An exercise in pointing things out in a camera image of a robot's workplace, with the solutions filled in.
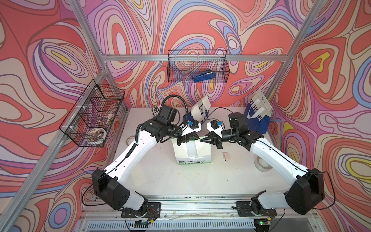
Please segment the green white paper bag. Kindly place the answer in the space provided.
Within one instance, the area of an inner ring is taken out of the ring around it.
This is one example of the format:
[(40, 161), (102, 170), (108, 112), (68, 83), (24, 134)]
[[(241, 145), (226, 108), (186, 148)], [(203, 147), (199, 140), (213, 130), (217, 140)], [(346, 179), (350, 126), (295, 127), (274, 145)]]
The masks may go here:
[(210, 163), (212, 148), (211, 144), (192, 140), (177, 145), (176, 139), (171, 139), (176, 161), (179, 165)]

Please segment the blue white paper bag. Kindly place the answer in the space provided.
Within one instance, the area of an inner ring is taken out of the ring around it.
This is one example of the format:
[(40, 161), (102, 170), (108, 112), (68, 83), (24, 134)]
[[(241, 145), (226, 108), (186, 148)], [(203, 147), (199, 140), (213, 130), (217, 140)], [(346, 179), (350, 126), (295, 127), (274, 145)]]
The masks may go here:
[(196, 120), (203, 124), (209, 116), (210, 108), (211, 103), (209, 101), (209, 96), (205, 95), (187, 113), (188, 121)]

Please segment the dark blue paper bag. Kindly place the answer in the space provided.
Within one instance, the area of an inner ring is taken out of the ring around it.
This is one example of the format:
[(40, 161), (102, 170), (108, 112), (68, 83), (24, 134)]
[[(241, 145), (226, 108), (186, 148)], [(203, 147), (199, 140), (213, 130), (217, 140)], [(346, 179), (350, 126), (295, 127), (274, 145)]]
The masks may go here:
[(256, 91), (248, 100), (244, 112), (246, 124), (250, 130), (265, 134), (268, 131), (271, 120), (272, 106), (265, 95)]

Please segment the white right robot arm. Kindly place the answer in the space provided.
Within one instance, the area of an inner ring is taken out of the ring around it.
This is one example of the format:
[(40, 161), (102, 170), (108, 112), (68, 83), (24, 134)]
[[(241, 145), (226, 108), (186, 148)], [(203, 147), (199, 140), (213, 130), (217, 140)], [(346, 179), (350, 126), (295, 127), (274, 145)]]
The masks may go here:
[(317, 168), (309, 169), (275, 148), (263, 134), (251, 130), (241, 113), (229, 114), (230, 129), (213, 120), (206, 124), (209, 133), (201, 142), (222, 149), (224, 142), (234, 142), (263, 159), (290, 185), (288, 190), (259, 192), (248, 206), (256, 216), (276, 208), (291, 208), (300, 215), (314, 209), (325, 198), (323, 173)]

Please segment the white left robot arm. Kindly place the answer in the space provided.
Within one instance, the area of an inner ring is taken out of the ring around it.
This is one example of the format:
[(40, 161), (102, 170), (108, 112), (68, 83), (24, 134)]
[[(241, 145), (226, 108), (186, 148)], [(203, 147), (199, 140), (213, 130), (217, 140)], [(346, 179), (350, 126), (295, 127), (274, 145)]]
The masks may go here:
[(198, 140), (197, 132), (202, 124), (197, 120), (186, 120), (181, 125), (173, 123), (178, 110), (161, 107), (159, 114), (139, 124), (134, 141), (124, 152), (103, 170), (96, 169), (92, 174), (92, 187), (95, 195), (113, 210), (130, 209), (139, 215), (147, 212), (148, 200), (136, 191), (127, 189), (124, 184), (142, 157), (163, 138), (175, 138), (179, 145), (190, 140)]

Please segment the clear cup of pencils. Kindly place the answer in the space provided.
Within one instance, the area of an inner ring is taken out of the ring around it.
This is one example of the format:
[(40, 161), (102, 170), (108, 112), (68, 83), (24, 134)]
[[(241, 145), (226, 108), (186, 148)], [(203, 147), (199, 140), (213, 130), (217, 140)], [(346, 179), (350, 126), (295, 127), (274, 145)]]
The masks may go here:
[(156, 106), (153, 106), (152, 109), (151, 109), (151, 113), (152, 115), (155, 117), (155, 116), (158, 116), (160, 110), (161, 110), (162, 106), (161, 105), (156, 105)]

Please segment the white tape roll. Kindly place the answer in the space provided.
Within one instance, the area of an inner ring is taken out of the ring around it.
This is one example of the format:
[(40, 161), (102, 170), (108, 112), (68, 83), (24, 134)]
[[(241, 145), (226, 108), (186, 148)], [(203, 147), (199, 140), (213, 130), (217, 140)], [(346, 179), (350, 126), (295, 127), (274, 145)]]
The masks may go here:
[(260, 171), (260, 172), (268, 172), (272, 169), (272, 167), (261, 157), (257, 156), (255, 161), (254, 161), (255, 167)]

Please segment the blue stapler in basket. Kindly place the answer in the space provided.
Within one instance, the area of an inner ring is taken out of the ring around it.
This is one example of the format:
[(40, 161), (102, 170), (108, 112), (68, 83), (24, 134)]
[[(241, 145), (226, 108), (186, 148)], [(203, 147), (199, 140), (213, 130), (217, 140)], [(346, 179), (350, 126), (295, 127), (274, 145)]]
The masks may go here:
[(198, 83), (198, 82), (203, 82), (207, 80), (214, 79), (216, 77), (216, 73), (213, 72), (212, 70), (206, 70), (201, 73), (198, 73), (193, 77), (193, 82)]

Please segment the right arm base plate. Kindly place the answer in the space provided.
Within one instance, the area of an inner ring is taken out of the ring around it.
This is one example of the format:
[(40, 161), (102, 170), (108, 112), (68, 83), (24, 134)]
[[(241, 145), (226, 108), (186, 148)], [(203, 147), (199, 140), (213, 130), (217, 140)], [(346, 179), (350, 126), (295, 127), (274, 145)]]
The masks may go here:
[(274, 218), (277, 216), (275, 209), (264, 209), (256, 202), (237, 201), (232, 209), (237, 210), (239, 217), (266, 217)]

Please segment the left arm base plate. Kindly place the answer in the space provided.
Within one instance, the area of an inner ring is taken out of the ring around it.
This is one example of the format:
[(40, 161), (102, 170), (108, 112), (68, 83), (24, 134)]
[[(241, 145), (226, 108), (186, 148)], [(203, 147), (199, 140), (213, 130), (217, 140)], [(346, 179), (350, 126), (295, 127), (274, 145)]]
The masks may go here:
[(159, 218), (161, 214), (160, 202), (149, 202), (141, 207), (138, 211), (125, 208), (122, 210), (122, 218)]

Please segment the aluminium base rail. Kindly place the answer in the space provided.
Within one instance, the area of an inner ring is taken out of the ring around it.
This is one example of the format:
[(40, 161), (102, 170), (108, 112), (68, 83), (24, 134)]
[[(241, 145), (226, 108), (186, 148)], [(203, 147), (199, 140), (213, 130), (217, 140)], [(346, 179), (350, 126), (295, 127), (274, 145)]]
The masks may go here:
[(160, 203), (142, 218), (123, 218), (121, 211), (107, 206), (83, 211), (75, 232), (325, 232), (315, 211), (306, 215), (291, 209), (274, 209), (254, 216), (246, 209), (249, 195), (152, 195), (150, 203)]

